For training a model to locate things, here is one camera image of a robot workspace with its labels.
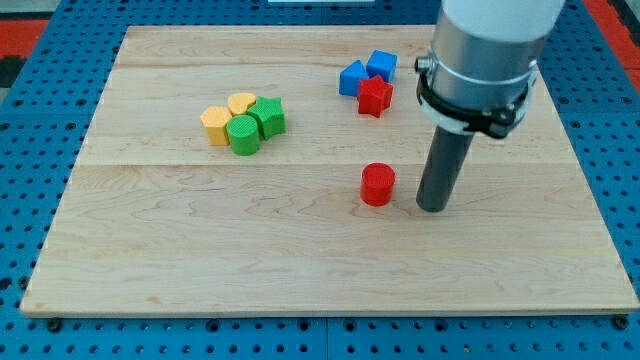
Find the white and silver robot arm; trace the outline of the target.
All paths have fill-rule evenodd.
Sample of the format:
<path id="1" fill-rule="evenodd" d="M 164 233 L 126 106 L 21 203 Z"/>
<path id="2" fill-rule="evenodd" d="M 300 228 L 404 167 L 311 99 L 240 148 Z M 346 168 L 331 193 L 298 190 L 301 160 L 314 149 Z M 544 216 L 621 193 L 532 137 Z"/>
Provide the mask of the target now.
<path id="1" fill-rule="evenodd" d="M 527 88 L 564 0 L 443 0 L 431 88 L 455 106 L 501 108 Z"/>

